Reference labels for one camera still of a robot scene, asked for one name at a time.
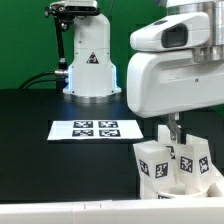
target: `warning label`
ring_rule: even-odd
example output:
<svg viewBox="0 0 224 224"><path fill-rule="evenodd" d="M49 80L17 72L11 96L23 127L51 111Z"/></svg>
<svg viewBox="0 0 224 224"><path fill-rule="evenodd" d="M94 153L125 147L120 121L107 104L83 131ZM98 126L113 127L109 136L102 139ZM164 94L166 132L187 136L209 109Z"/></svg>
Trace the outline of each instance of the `warning label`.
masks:
<svg viewBox="0 0 224 224"><path fill-rule="evenodd" d="M87 64L99 64L99 61L97 60L97 57L94 52L90 55L90 57L86 63Z"/></svg>

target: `black tabletop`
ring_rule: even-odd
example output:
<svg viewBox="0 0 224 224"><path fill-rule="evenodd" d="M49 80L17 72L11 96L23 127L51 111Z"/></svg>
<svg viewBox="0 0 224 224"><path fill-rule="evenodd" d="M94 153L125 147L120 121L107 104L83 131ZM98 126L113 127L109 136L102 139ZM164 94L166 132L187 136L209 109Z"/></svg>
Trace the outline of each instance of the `black tabletop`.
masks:
<svg viewBox="0 0 224 224"><path fill-rule="evenodd" d="M144 141L156 140L161 123L134 115L125 95L86 105L54 90L0 90L0 203L138 198L133 141L47 141L52 121L89 119L137 120ZM205 108L181 113L180 124L207 138L213 162L224 168L223 118Z"/></svg>

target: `metal bracket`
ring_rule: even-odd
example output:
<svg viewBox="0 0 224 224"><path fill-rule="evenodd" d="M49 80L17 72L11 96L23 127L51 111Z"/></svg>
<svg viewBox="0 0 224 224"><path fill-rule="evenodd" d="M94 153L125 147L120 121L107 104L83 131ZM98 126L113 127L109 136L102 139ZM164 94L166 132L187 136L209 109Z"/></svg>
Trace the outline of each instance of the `metal bracket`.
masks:
<svg viewBox="0 0 224 224"><path fill-rule="evenodd" d="M181 130L176 121L179 120L179 113L172 113L162 116L165 124L170 129L170 138L177 144L181 144Z"/></svg>

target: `green backdrop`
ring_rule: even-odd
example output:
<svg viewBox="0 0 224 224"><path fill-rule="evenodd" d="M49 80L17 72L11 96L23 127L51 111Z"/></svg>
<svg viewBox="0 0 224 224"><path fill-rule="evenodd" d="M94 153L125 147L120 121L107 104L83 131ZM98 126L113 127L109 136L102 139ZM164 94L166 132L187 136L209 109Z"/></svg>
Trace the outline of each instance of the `green backdrop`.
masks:
<svg viewBox="0 0 224 224"><path fill-rule="evenodd" d="M57 68L58 55L53 17L44 17L44 8L54 0L7 0L0 7L0 88L15 89L38 73ZM108 15L112 0L98 0ZM115 0L111 21L111 60L118 67L118 84L126 86L128 61L133 55L130 34L165 15L151 0ZM73 30L64 35L66 58L73 60ZM33 88L54 88L45 83Z"/></svg>

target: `white paper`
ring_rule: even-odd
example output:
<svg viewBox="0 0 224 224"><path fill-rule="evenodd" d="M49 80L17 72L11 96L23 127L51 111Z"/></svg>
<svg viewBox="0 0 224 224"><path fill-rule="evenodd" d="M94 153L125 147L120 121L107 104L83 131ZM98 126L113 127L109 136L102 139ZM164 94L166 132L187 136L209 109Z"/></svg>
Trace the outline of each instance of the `white paper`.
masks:
<svg viewBox="0 0 224 224"><path fill-rule="evenodd" d="M135 120L54 121L48 140L70 139L141 139Z"/></svg>

